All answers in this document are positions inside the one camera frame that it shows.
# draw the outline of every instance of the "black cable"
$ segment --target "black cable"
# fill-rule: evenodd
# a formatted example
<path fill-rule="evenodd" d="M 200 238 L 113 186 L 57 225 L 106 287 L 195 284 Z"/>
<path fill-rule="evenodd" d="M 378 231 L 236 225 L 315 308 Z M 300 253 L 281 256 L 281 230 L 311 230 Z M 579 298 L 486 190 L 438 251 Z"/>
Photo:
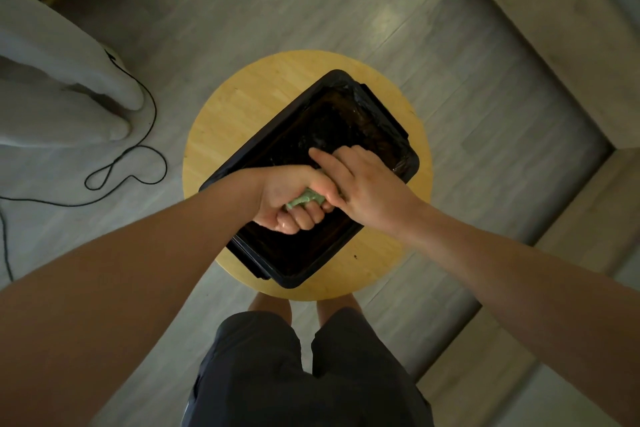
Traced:
<path fill-rule="evenodd" d="M 149 147 L 148 145 L 144 145 L 142 142 L 147 139 L 147 137 L 149 136 L 149 134 L 151 133 L 151 131 L 154 128 L 154 125 L 156 124 L 156 119 L 157 119 L 157 115 L 158 115 L 158 107 L 156 105 L 156 99 L 154 98 L 154 96 L 151 94 L 151 92 L 149 91 L 149 89 L 144 86 L 140 80 L 138 80 L 135 76 L 131 75 L 128 71 L 124 70 L 123 68 L 120 67 L 120 65 L 116 62 L 116 59 L 110 55 L 107 52 L 107 56 L 109 57 L 109 59 L 111 60 L 111 62 L 119 69 L 121 70 L 125 75 L 130 76 L 131 78 L 133 78 L 149 95 L 149 97 L 151 98 L 151 102 L 153 103 L 154 106 L 154 117 L 151 121 L 151 125 L 149 126 L 147 133 L 145 133 L 145 135 L 135 144 L 133 144 L 130 147 L 127 147 L 126 149 L 124 149 L 124 151 L 122 151 L 122 153 L 117 156 L 115 159 L 113 159 L 111 161 L 110 164 L 107 164 L 103 167 L 101 167 L 100 169 L 91 172 L 91 174 L 89 174 L 85 179 L 84 179 L 84 187 L 87 188 L 88 190 L 91 191 L 96 191 L 96 190 L 100 190 L 102 189 L 106 184 L 107 181 L 109 180 L 109 177 L 111 176 L 111 172 L 113 171 L 113 167 L 120 162 L 124 156 L 126 156 L 129 152 L 132 152 L 135 149 L 149 149 L 150 151 L 155 152 L 157 155 L 159 155 L 163 162 L 164 162 L 164 173 L 162 175 L 162 177 L 156 181 L 153 182 L 148 182 L 148 181 L 143 181 L 141 180 L 139 177 L 133 175 L 133 174 L 129 174 L 127 177 L 125 177 L 122 181 L 120 181 L 118 183 L 118 185 L 116 187 L 114 187 L 113 189 L 111 189 L 109 192 L 107 192 L 106 194 L 104 194 L 101 197 L 98 197 L 97 199 L 94 199 L 93 201 L 87 201 L 86 203 L 78 203 L 78 204 L 66 204 L 66 203 L 55 203 L 53 201 L 47 201 L 46 199 L 35 199 L 33 197 L 7 197 L 7 196 L 0 196 L 0 199 L 4 199 L 6 201 L 28 201 L 31 203 L 42 203 L 42 204 L 50 204 L 51 206 L 60 206 L 61 208 L 79 208 L 81 206 L 88 206 L 89 204 L 94 204 L 97 203 L 98 201 L 102 201 L 105 197 L 110 196 L 111 194 L 113 194 L 116 189 L 118 189 L 120 186 L 122 186 L 125 181 L 127 181 L 127 179 L 129 179 L 130 177 L 132 177 L 133 179 L 135 179 L 136 181 L 142 183 L 142 184 L 146 184 L 149 186 L 153 186 L 156 185 L 160 182 L 162 182 L 164 180 L 164 178 L 167 175 L 167 172 L 169 172 L 169 164 L 166 160 L 166 157 L 162 154 L 162 152 L 160 152 L 157 149 L 154 149 L 153 147 Z M 89 186 L 88 182 L 91 178 L 93 178 L 95 175 L 99 174 L 100 172 L 103 171 L 107 171 L 107 175 L 104 177 L 104 179 L 102 180 L 102 183 L 100 184 L 100 186 L 98 187 L 91 187 Z M 6 272 L 7 275 L 9 276 L 9 280 L 11 282 L 13 282 L 14 277 L 13 277 L 13 270 L 11 268 L 11 264 L 9 262 L 9 245 L 7 243 L 7 220 L 4 217 L 2 210 L 0 209 L 0 222 L 2 224 L 2 236 L 3 236 L 3 246 L 4 246 L 4 266 L 6 268 Z"/>

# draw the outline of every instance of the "shorts leg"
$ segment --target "shorts leg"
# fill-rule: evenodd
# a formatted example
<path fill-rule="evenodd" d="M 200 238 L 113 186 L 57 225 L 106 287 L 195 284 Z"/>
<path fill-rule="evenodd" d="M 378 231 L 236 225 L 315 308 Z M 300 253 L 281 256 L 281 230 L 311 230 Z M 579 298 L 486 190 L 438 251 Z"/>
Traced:
<path fill-rule="evenodd" d="M 356 385 L 367 425 L 432 426 L 431 407 L 367 320 L 345 307 L 316 333 L 311 349 L 316 378 Z"/>
<path fill-rule="evenodd" d="M 304 373 L 300 340 L 271 312 L 241 312 L 225 319 L 200 365 L 182 427 L 258 425 L 295 401 Z"/>

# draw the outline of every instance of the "wooden stool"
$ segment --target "wooden stool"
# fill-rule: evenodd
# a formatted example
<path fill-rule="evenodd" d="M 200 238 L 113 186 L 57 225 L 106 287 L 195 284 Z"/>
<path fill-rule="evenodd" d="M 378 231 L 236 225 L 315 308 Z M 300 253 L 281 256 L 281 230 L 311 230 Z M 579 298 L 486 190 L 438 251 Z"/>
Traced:
<path fill-rule="evenodd" d="M 365 83 L 409 133 L 420 157 L 420 170 L 409 187 L 429 201 L 433 170 L 422 122 L 400 90 L 375 69 L 340 54 L 288 51 L 242 68 L 213 92 L 198 114 L 187 140 L 182 167 L 184 196 L 198 188 L 247 140 L 293 99 L 332 69 L 342 69 Z M 364 228 L 301 286 L 284 289 L 273 280 L 256 278 L 225 248 L 216 259 L 243 284 L 270 296 L 316 301 L 352 293 L 394 268 L 404 255 L 398 241 Z"/>

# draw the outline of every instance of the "rectangular black tray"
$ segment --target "rectangular black tray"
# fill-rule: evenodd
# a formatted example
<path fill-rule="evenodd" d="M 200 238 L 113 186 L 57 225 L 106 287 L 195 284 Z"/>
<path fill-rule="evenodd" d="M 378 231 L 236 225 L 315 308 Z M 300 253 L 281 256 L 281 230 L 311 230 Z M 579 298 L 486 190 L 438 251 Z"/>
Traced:
<path fill-rule="evenodd" d="M 404 182 L 420 162 L 404 128 L 364 84 L 334 69 L 262 127 L 200 186 L 200 190 L 246 167 L 308 164 L 316 147 L 328 153 L 359 144 L 376 153 Z M 362 225 L 336 209 L 312 230 L 289 236 L 248 223 L 227 248 L 259 278 L 287 289 L 302 284 L 335 255 Z"/>

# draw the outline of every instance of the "green object in hand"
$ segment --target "green object in hand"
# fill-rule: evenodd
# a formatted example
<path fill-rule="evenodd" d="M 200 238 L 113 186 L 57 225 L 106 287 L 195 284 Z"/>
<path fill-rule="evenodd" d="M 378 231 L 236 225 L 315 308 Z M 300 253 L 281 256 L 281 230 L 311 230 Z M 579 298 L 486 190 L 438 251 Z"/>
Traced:
<path fill-rule="evenodd" d="M 316 191 L 308 187 L 305 189 L 305 192 L 300 194 L 300 196 L 298 196 L 293 201 L 285 204 L 285 206 L 287 207 L 287 209 L 292 209 L 293 206 L 298 206 L 298 204 L 302 203 L 308 203 L 309 201 L 315 201 L 318 204 L 322 204 L 324 203 L 324 200 L 325 198 L 322 194 L 318 194 Z"/>

